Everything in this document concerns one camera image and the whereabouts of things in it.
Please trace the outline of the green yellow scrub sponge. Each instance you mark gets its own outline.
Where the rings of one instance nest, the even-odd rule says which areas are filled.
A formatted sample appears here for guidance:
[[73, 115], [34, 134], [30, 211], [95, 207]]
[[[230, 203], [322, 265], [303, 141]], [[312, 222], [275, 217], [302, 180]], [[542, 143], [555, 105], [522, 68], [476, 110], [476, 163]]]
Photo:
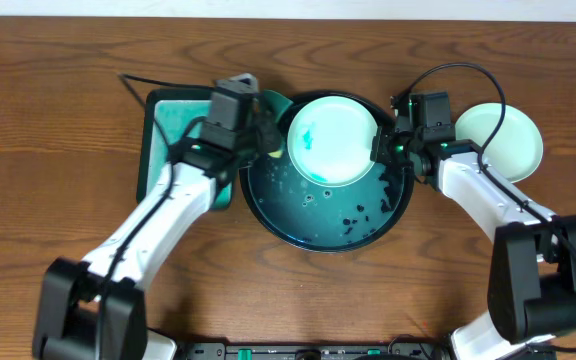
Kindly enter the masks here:
[[286, 151], [286, 137], [288, 134], [288, 123], [285, 120], [290, 108], [293, 106], [294, 102], [274, 90], [263, 90], [262, 93], [263, 100], [269, 105], [271, 112], [274, 114], [275, 125], [280, 134], [280, 144], [279, 148], [270, 152], [269, 156], [271, 158], [279, 159], [282, 157], [283, 153]]

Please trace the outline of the mint green plate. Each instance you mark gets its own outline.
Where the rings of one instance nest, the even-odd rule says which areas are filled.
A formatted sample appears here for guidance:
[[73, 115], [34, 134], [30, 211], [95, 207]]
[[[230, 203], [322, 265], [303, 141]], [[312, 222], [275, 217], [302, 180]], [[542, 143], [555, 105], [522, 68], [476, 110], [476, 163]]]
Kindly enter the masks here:
[[[482, 147], [498, 124], [502, 106], [484, 103], [465, 111], [456, 122], [456, 138]], [[532, 175], [543, 157], [543, 140], [535, 123], [507, 105], [500, 130], [484, 151], [484, 158], [511, 183]]]
[[325, 96], [307, 103], [294, 116], [286, 138], [298, 173], [314, 184], [343, 187], [364, 177], [377, 122], [358, 101]]

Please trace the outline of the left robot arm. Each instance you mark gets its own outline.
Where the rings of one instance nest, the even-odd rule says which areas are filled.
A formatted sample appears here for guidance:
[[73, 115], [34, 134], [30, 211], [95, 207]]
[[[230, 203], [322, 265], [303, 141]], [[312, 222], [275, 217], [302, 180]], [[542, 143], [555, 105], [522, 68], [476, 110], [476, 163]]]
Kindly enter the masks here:
[[101, 245], [43, 277], [32, 341], [36, 359], [172, 359], [175, 340], [148, 328], [145, 292], [189, 227], [240, 168], [279, 150], [270, 110], [219, 110], [163, 138], [156, 185]]

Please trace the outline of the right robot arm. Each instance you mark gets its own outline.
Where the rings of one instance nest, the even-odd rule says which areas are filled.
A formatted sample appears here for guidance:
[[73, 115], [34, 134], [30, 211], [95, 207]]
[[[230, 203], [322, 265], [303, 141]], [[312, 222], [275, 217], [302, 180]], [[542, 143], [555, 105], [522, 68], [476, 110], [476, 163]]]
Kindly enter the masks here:
[[370, 157], [407, 180], [424, 177], [493, 243], [487, 310], [451, 334], [452, 358], [563, 352], [551, 341], [576, 331], [576, 215], [558, 216], [534, 203], [449, 125], [412, 132], [380, 126]]

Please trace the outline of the black rectangular tray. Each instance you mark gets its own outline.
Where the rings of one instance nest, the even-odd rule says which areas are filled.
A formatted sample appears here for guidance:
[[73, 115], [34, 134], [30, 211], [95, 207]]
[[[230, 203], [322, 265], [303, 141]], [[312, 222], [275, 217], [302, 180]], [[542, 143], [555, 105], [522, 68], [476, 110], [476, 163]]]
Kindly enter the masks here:
[[210, 89], [156, 89], [146, 98], [143, 133], [137, 175], [136, 201], [140, 203], [156, 185], [166, 168], [167, 149], [154, 125], [162, 127], [170, 143], [178, 141], [197, 117], [207, 116], [210, 108]]

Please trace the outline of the black round tray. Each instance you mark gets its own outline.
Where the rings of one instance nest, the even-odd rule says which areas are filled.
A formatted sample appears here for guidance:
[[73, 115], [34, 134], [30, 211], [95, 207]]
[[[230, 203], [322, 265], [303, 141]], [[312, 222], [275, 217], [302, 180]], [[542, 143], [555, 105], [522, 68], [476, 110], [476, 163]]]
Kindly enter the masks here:
[[[290, 98], [288, 125], [307, 103], [325, 96], [358, 101], [374, 116], [377, 129], [393, 122], [365, 98], [328, 90]], [[241, 170], [240, 181], [247, 205], [267, 230], [293, 246], [324, 253], [355, 250], [386, 234], [404, 214], [414, 187], [407, 170], [376, 162], [350, 185], [319, 186], [298, 173], [287, 147], [281, 158], [265, 155]]]

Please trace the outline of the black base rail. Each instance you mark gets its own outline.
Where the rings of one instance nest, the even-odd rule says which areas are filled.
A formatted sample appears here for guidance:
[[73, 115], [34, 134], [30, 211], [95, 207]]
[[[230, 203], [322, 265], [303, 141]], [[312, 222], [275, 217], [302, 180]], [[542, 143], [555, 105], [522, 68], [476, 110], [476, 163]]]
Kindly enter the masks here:
[[413, 342], [392, 345], [226, 345], [217, 342], [181, 343], [174, 360], [351, 360], [418, 359], [450, 360], [452, 355], [440, 345]]

